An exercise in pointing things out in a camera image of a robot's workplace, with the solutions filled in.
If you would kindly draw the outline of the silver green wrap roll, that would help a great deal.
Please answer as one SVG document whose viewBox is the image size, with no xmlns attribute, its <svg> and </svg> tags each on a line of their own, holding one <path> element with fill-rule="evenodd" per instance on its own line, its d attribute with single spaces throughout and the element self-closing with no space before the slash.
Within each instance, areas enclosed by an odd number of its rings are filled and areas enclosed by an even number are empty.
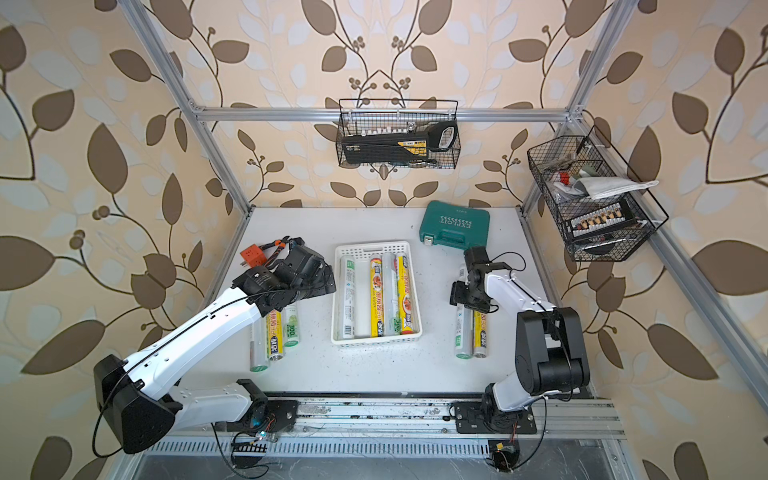
<svg viewBox="0 0 768 480">
<path fill-rule="evenodd" d="M 454 355 L 461 360 L 472 358 L 472 325 L 473 316 L 463 304 L 456 305 L 456 321 L 454 335 Z"/>
</svg>

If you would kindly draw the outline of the green white wrap roll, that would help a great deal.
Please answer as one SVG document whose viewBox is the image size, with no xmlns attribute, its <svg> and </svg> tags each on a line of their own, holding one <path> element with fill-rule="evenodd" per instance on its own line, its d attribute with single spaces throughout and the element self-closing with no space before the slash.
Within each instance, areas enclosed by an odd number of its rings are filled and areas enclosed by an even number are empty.
<svg viewBox="0 0 768 480">
<path fill-rule="evenodd" d="M 356 306 L 356 268 L 355 261 L 350 256 L 341 258 L 342 274 L 342 307 L 341 307 L 341 338 L 352 339 L 355 336 L 355 306 Z"/>
<path fill-rule="evenodd" d="M 385 335 L 394 336 L 398 334 L 398 310 L 397 310 L 397 276 L 395 269 L 395 255 L 391 252 L 384 252 L 382 255 L 383 267 L 383 297 L 384 297 L 384 316 L 385 316 Z"/>
<path fill-rule="evenodd" d="M 284 346 L 295 347 L 300 343 L 299 316 L 296 304 L 287 305 L 282 311 Z"/>
</svg>

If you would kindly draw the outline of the yellow wrap roll group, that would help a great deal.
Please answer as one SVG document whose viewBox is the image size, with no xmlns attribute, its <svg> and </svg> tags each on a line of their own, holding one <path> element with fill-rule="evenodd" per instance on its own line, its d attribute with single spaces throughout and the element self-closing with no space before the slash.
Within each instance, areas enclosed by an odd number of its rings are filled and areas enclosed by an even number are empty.
<svg viewBox="0 0 768 480">
<path fill-rule="evenodd" d="M 280 311 L 273 310 L 266 317 L 267 356 L 272 362 L 284 357 L 283 322 Z"/>
</svg>

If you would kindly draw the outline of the yellow wrap roll with salmon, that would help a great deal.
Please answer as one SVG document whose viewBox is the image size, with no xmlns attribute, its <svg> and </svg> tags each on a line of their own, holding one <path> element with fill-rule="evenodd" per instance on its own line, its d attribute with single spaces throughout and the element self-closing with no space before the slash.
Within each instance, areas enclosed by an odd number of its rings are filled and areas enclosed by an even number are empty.
<svg viewBox="0 0 768 480">
<path fill-rule="evenodd" d="M 402 335 L 412 334 L 414 332 L 414 327 L 410 295 L 410 270 L 407 256 L 403 253 L 398 253 L 395 258 L 395 266 L 397 275 L 400 333 Z"/>
</svg>

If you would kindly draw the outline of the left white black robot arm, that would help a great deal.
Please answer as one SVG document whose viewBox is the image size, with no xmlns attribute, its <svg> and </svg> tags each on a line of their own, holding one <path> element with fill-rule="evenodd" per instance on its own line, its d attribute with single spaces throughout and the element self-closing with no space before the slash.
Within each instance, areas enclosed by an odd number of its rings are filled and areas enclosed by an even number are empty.
<svg viewBox="0 0 768 480">
<path fill-rule="evenodd" d="M 108 355 L 99 361 L 94 368 L 98 419 L 126 454 L 147 450 L 178 429 L 268 425 L 268 398 L 250 379 L 203 390 L 178 384 L 219 345 L 268 314 L 335 291 L 332 266 L 301 238 L 289 239 L 285 258 L 246 270 L 167 336 L 125 359 Z"/>
</svg>

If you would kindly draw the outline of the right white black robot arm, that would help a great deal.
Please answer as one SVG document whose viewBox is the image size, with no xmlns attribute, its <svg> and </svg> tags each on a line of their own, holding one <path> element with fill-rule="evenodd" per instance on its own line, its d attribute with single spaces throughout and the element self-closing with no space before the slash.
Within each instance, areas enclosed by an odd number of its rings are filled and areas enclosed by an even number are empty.
<svg viewBox="0 0 768 480">
<path fill-rule="evenodd" d="M 536 295 L 513 268 L 488 257 L 482 246 L 464 251 L 466 278 L 452 285 L 449 302 L 483 317 L 497 308 L 515 317 L 514 369 L 486 387 L 480 411 L 497 428 L 539 400 L 570 401 L 590 382 L 578 313 Z"/>
</svg>

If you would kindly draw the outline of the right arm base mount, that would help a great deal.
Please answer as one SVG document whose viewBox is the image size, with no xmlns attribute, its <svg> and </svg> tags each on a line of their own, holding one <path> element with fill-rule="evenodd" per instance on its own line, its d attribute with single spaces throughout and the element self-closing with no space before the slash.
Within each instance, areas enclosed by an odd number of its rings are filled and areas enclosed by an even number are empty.
<svg viewBox="0 0 768 480">
<path fill-rule="evenodd" d="M 459 401 L 449 407 L 456 430 L 463 435 L 536 434 L 535 417 L 528 410 L 502 412 L 480 401 Z"/>
</svg>

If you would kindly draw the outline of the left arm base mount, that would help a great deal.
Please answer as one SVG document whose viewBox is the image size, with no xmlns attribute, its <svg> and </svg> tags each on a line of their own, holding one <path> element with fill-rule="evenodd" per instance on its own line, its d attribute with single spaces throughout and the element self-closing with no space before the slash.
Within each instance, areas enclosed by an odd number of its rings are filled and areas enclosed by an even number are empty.
<svg viewBox="0 0 768 480">
<path fill-rule="evenodd" d="M 296 400 L 267 400 L 257 402 L 233 422 L 217 422 L 217 432 L 278 433 L 291 430 L 297 420 L 299 402 Z"/>
</svg>

